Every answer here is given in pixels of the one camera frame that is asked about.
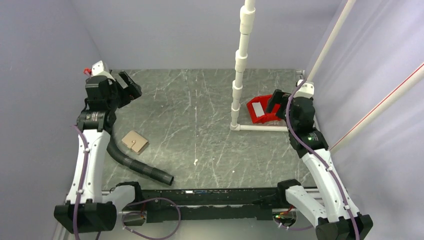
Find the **white credit card stack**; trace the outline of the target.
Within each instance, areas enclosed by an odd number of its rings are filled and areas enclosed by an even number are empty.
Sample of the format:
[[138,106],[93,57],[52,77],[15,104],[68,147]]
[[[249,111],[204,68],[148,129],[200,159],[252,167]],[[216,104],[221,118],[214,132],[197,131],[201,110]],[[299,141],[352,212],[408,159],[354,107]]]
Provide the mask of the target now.
[[257,118],[260,118],[265,114],[264,109],[260,102],[253,102],[252,108]]

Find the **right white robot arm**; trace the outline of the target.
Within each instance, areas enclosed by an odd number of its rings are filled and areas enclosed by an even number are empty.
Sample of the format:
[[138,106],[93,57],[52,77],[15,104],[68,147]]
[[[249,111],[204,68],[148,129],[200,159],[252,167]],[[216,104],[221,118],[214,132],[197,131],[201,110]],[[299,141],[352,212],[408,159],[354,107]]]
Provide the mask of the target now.
[[279,105],[276,116],[287,124],[290,145],[307,166],[322,199],[319,203],[299,181],[290,179],[278,183],[276,203],[300,211],[319,240],[365,239],[373,221],[368,214],[360,212],[342,184],[327,141],[315,127],[313,99],[292,97],[276,89],[267,103],[266,113],[276,105]]

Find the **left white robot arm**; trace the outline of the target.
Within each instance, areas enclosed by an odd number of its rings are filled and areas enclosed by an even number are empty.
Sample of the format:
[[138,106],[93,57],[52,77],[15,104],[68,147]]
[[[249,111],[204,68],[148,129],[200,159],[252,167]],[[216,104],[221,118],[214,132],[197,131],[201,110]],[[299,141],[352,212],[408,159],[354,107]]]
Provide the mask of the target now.
[[144,203],[141,186],[135,181],[119,183],[111,193],[102,194],[102,172],[117,119],[115,112],[142,95],[141,87],[125,71],[118,75],[126,87],[105,74],[86,79],[87,97],[74,125],[78,133],[74,177],[65,202],[55,206],[53,215],[77,240],[83,233],[111,231],[123,208],[137,210]]

